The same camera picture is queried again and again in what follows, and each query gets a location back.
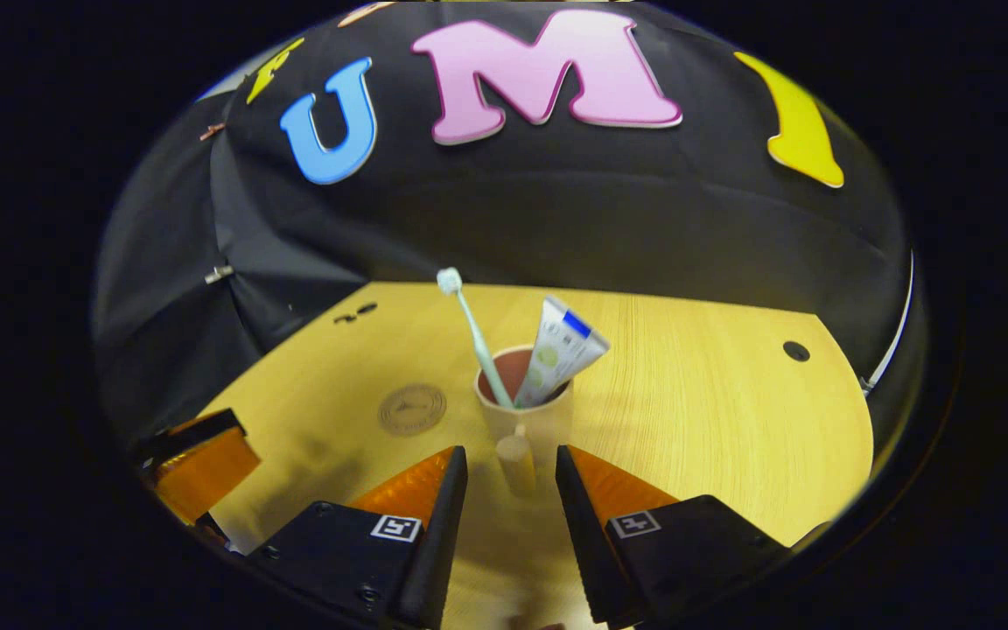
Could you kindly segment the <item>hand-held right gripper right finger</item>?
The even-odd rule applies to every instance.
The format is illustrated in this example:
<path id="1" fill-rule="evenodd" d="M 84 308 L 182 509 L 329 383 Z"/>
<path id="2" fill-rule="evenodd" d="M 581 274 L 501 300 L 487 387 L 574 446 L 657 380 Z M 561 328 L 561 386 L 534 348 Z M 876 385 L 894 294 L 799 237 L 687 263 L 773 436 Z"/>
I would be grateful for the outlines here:
<path id="1" fill-rule="evenodd" d="M 672 497 L 573 445 L 555 479 L 593 621 L 688 627 L 792 557 L 717 497 Z"/>

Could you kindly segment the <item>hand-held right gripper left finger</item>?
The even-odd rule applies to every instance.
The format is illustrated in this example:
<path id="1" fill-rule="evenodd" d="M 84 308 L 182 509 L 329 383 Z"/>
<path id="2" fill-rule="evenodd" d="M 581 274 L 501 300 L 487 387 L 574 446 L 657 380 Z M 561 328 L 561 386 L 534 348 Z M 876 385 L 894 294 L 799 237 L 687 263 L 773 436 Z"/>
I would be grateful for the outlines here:
<path id="1" fill-rule="evenodd" d="M 460 445 L 436 459 L 424 517 L 316 501 L 248 553 L 248 566 L 316 606 L 319 627 L 442 627 L 468 466 Z"/>

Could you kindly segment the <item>beige cup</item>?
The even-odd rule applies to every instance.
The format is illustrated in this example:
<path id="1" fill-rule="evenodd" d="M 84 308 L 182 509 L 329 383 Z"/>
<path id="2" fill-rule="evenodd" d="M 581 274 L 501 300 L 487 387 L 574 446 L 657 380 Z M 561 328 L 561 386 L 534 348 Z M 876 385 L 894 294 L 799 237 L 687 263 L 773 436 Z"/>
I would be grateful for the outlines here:
<path id="1" fill-rule="evenodd" d="M 561 384 L 547 402 L 535 407 L 508 409 L 496 402 L 480 370 L 473 379 L 473 394 L 509 490 L 524 498 L 547 494 L 555 484 L 557 447 L 571 440 L 575 382 Z"/>

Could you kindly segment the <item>light blue toothbrush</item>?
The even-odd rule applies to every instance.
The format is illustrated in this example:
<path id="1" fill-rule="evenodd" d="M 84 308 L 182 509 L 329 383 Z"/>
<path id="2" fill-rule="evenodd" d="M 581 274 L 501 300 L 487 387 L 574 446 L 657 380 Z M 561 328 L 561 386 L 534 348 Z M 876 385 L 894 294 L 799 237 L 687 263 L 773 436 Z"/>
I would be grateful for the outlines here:
<path id="1" fill-rule="evenodd" d="M 460 272 L 453 267 L 439 269 L 436 274 L 436 280 L 437 287 L 440 288 L 445 295 L 453 296 L 457 299 L 461 311 L 465 316 L 465 322 L 467 322 L 469 331 L 471 331 L 473 353 L 477 360 L 479 360 L 481 372 L 483 372 L 486 378 L 489 390 L 492 391 L 496 403 L 505 408 L 505 410 L 515 410 L 515 402 L 513 402 L 513 398 L 509 395 L 507 387 L 504 386 L 499 369 L 496 367 L 491 352 L 489 352 L 487 339 L 484 338 L 479 323 L 477 323 L 475 316 L 473 316 L 471 305 L 466 299 L 463 291 L 463 277 L 460 275 Z"/>

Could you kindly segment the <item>white toothpaste tube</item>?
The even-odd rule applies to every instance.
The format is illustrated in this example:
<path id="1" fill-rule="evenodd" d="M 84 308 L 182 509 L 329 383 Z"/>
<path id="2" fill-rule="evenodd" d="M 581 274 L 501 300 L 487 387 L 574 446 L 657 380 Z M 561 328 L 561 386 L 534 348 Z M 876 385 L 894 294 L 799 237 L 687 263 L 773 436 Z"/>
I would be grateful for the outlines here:
<path id="1" fill-rule="evenodd" d="M 514 404 L 527 410 L 545 404 L 581 371 L 611 350 L 603 335 L 577 316 L 563 300 L 548 295 L 542 303 L 527 372 Z"/>

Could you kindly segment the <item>wooden desktop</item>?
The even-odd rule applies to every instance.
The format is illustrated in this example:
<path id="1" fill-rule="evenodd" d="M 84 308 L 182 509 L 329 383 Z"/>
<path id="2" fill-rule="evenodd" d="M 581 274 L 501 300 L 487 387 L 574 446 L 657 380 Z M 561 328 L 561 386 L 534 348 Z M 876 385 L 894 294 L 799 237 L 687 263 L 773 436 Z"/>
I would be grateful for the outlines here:
<path id="1" fill-rule="evenodd" d="M 715 495 L 783 545 L 871 476 L 855 371 L 807 312 L 555 290 L 611 351 L 573 383 L 568 443 L 679 500 Z M 592 621 L 548 467 L 512 494 L 473 392 L 459 303 L 435 282 L 369 283 L 209 403 L 260 465 L 212 507 L 243 553 L 317 500 L 348 505 L 454 445 L 469 480 L 443 630 L 604 630 Z"/>

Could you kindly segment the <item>black backdrop cloth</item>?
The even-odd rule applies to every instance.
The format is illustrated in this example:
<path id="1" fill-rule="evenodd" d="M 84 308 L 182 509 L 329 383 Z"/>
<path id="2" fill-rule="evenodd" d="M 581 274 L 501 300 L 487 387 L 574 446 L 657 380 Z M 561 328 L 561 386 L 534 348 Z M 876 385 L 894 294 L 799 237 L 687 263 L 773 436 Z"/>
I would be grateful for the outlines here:
<path id="1" fill-rule="evenodd" d="M 455 267 L 812 312 L 883 450 L 921 362 L 918 261 L 864 140 L 671 12 L 379 3 L 241 66 L 129 176 L 97 256 L 99 397 L 144 440 L 364 284 Z"/>

